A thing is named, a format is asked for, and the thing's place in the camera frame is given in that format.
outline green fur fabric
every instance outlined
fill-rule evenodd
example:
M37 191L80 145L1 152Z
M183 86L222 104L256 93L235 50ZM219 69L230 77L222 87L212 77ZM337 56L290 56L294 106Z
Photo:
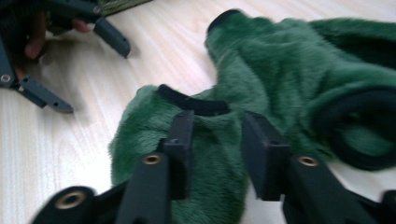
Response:
M391 49L380 48L396 42L395 32L392 23L350 19L273 23L238 11L212 22L205 44L218 70L217 85L192 97L225 101L231 112L195 116L191 197L173 202L173 223L239 223L247 191L239 148L246 110L267 117L294 152L333 159L313 118L350 92L396 86L395 59L387 57ZM109 145L114 185L130 178L136 158L156 149L173 116L182 111L156 90L141 88L122 115ZM391 146L359 123L337 128L368 156L387 153ZM362 136L364 144L359 141ZM361 148L370 144L375 149Z

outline wooden table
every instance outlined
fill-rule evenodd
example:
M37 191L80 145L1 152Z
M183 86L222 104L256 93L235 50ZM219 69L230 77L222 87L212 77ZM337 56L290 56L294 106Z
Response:
M230 8L274 21L396 21L393 0L158 0L109 17L133 44L127 60L95 34L51 38L41 65L29 71L75 113L40 109L16 92L0 90L0 223L31 221L52 194L70 186L108 190L107 144L125 106L144 85L165 83L186 94L210 88L216 71L205 50L205 31ZM384 189L396 189L395 169L372 174L339 163L332 169L347 188L373 200ZM282 222L279 203L256 201L250 190L243 223Z

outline metal grommet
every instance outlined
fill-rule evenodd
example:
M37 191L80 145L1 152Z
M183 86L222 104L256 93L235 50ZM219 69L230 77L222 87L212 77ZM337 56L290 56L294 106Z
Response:
M10 76L9 74L3 74L3 75L0 77L0 80L1 80L2 82L9 82L9 81L11 80L11 76Z
M94 12L94 13L99 13L100 10L101 10L100 7L94 7L94 8L93 8L93 12Z
M145 157L145 159L143 159L143 163L145 163L147 165L157 164L160 161L161 161L161 157L159 157L157 155L150 155L150 156Z
M312 157L302 156L298 158L298 161L306 166L317 166L319 162Z
M56 201L55 207L59 209L73 208L84 202L85 198L86 196L83 191L74 191L58 199L58 201Z

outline green furry glove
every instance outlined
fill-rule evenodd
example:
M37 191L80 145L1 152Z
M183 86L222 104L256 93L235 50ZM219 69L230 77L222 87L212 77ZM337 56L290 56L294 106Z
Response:
M110 144L113 184L133 174L136 158L155 150L172 117L187 109L196 112L191 197L172 204L173 223L239 223L247 191L240 156L246 110L267 117L295 152L337 155L368 170L390 167L396 72L387 55L395 52L395 31L394 24L373 21L273 23L236 10L221 14L205 42L217 85L192 97L165 86L140 89Z

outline black elastic band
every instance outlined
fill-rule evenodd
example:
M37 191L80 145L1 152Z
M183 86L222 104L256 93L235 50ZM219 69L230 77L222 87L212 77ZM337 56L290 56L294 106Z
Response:
M339 127L345 123L348 115L359 113L366 115L368 124L362 125L387 138L393 146L385 155L371 156L359 152L350 146ZM375 117L387 115L388 124L370 125ZM396 90L393 88L372 88L351 92L334 100L322 108L313 119L315 131L324 136L334 152L343 162L362 170L380 170L396 165Z
M174 91L166 85L161 85L157 93L172 105L176 105L184 110L193 110L195 115L211 117L230 112L230 108L224 101L197 100L178 91Z

